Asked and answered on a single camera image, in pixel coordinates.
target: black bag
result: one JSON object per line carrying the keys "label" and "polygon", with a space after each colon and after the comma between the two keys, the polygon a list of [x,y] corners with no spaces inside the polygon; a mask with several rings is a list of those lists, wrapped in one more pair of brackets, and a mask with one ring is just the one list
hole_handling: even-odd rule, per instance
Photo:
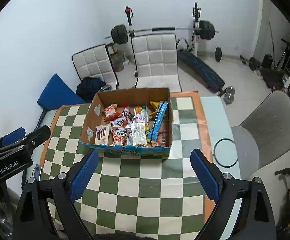
{"label": "black bag", "polygon": [[105,85],[100,78],[85,77],[77,86],[76,94],[85,102],[91,103],[98,90]]}

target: snack package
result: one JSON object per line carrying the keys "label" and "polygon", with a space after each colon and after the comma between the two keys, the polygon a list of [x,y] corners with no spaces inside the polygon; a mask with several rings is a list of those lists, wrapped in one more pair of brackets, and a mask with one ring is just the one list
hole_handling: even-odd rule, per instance
{"label": "snack package", "polygon": [[125,107],[123,112],[122,112],[122,115],[124,117],[126,117],[127,119],[127,124],[128,125],[131,125],[132,121],[133,121],[133,115],[132,113],[129,111],[129,106]]}
{"label": "snack package", "polygon": [[127,130],[123,127],[112,127],[111,133],[113,135],[114,142],[111,146],[126,145]]}
{"label": "snack package", "polygon": [[126,145],[133,145],[132,128],[127,126],[125,129],[127,131]]}
{"label": "snack package", "polygon": [[115,119],[114,121],[110,121],[112,127],[125,127],[128,124],[128,120],[126,117],[121,116],[117,119]]}
{"label": "snack package", "polygon": [[132,138],[134,146],[146,146],[147,138],[145,133],[144,122],[133,122],[132,123]]}
{"label": "snack package", "polygon": [[117,112],[116,109],[117,109],[117,104],[110,105],[104,109],[105,122],[112,121],[121,115],[121,113]]}
{"label": "snack package", "polygon": [[158,133],[159,133],[160,126],[164,118],[164,114],[167,110],[167,106],[168,106],[168,102],[166,101],[159,102],[158,112],[155,117],[154,125],[152,126],[152,130],[150,131],[148,135],[149,139],[157,141]]}
{"label": "snack package", "polygon": [[[160,102],[155,102],[155,101],[149,101],[149,103],[152,105],[152,107],[155,109],[154,112],[152,112],[149,116],[150,118],[155,118],[157,116],[158,113],[158,108],[159,108],[159,103]],[[163,118],[164,122],[168,122],[168,115],[167,113],[164,114],[164,118]]]}
{"label": "snack package", "polygon": [[146,135],[149,134],[150,128],[149,128],[149,118],[146,106],[136,106],[134,110],[134,117],[135,117],[135,123],[145,123],[145,133]]}
{"label": "snack package", "polygon": [[155,147],[155,146],[166,147],[166,141],[167,141],[167,131],[161,131],[158,133],[157,140],[152,141],[151,144],[152,144],[152,147]]}
{"label": "snack package", "polygon": [[107,145],[109,129],[110,129],[110,124],[96,126],[95,144]]}

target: metal screw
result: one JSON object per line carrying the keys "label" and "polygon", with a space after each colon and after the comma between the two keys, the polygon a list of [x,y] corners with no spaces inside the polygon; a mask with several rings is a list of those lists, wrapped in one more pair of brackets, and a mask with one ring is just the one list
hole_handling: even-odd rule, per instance
{"label": "metal screw", "polygon": [[256,183],[261,183],[262,182],[261,178],[259,178],[259,177],[254,177],[254,180],[255,180]]}
{"label": "metal screw", "polygon": [[59,179],[64,179],[66,177],[66,173],[65,172],[61,172],[58,174],[57,176]]}
{"label": "metal screw", "polygon": [[27,182],[28,182],[28,183],[31,183],[31,184],[32,184],[34,181],[35,181],[35,178],[34,178],[34,177],[30,177],[30,178],[27,180]]}
{"label": "metal screw", "polygon": [[223,176],[224,176],[225,179],[231,179],[232,178],[232,175],[230,173],[227,173],[227,172],[224,173]]}

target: gray chair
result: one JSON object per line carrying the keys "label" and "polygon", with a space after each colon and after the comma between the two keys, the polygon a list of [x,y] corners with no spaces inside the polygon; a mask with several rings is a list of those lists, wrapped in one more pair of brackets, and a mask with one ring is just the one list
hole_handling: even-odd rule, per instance
{"label": "gray chair", "polygon": [[272,92],[239,126],[232,127],[241,179],[290,150],[290,98]]}

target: red snack bag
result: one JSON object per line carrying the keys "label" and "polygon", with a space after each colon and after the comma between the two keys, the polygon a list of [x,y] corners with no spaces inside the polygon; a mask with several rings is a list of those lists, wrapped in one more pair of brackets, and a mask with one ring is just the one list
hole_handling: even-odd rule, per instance
{"label": "red snack bag", "polygon": [[156,143],[152,144],[152,147],[163,146],[166,147],[167,131],[161,131],[158,133]]}
{"label": "red snack bag", "polygon": [[110,105],[104,109],[105,122],[112,121],[121,115],[121,113],[117,112],[116,109],[117,109],[117,104]]}

